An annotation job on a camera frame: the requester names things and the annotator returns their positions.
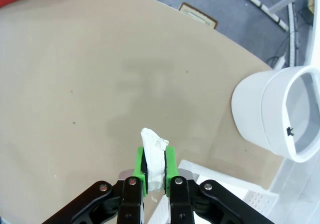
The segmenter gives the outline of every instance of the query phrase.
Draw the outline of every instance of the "beige table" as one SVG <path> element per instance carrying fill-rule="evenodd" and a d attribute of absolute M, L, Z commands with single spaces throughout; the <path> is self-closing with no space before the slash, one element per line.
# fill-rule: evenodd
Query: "beige table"
<path fill-rule="evenodd" d="M 268 67 L 157 1 L 21 0 L 0 9 L 0 50 L 0 215 L 13 224 L 115 183 L 143 127 L 178 161 L 266 188 L 282 161 L 231 113 L 236 85 Z"/>

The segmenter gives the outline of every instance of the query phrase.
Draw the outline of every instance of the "white container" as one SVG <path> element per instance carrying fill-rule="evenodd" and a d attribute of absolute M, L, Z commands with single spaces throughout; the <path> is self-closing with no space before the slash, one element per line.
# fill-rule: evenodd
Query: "white container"
<path fill-rule="evenodd" d="M 240 134 L 251 143 L 305 162 L 320 149 L 320 71 L 313 66 L 248 76 L 235 88 L 231 109 Z"/>

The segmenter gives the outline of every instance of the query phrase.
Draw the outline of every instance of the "black mark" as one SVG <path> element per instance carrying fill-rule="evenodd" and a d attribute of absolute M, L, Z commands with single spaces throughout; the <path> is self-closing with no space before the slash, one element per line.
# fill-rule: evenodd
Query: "black mark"
<path fill-rule="evenodd" d="M 288 136 L 294 136 L 295 134 L 292 133 L 293 128 L 290 128 L 290 126 L 286 129 L 286 133 Z"/>

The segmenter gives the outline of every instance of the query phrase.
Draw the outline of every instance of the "white tissue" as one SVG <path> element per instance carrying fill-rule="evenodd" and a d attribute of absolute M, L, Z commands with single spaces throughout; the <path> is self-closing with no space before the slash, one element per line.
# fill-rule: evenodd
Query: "white tissue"
<path fill-rule="evenodd" d="M 168 140 L 159 137 L 153 130 L 141 130 L 144 155 L 148 170 L 148 192 L 165 188 L 165 151 Z"/>

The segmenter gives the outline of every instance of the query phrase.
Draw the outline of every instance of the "gray carpet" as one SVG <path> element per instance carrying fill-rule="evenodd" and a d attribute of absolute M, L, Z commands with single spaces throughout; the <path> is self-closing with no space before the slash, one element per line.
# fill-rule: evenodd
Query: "gray carpet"
<path fill-rule="evenodd" d="M 288 50 L 288 32 L 274 23 L 267 15 L 248 0 L 157 0 L 178 9 L 186 2 L 218 21 L 216 30 L 241 45 L 255 56 L 267 61 L 272 56 L 282 56 Z M 261 0 L 267 7 L 271 0 Z M 307 0 L 298 0 L 297 11 L 307 7 Z M 288 24 L 288 8 L 284 8 L 279 16 L 283 16 Z M 298 65 L 303 65 L 308 39 L 309 26 L 298 16 L 299 56 Z"/>

